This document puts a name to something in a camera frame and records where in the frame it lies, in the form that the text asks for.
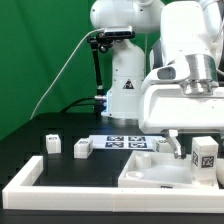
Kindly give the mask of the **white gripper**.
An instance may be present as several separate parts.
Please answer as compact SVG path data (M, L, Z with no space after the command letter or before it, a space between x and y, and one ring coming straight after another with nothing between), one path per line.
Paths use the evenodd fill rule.
M178 84L152 85L141 97L138 122L146 134L168 130L166 140L174 158L181 159L178 131L203 133L224 129L224 87L215 88L210 96L187 96Z

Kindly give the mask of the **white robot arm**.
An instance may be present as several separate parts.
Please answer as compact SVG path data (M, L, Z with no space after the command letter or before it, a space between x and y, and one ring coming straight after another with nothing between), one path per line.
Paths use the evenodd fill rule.
M102 116L165 133L177 158L177 135L224 134L224 52L219 0L96 0L90 11L100 49L112 49L112 87Z

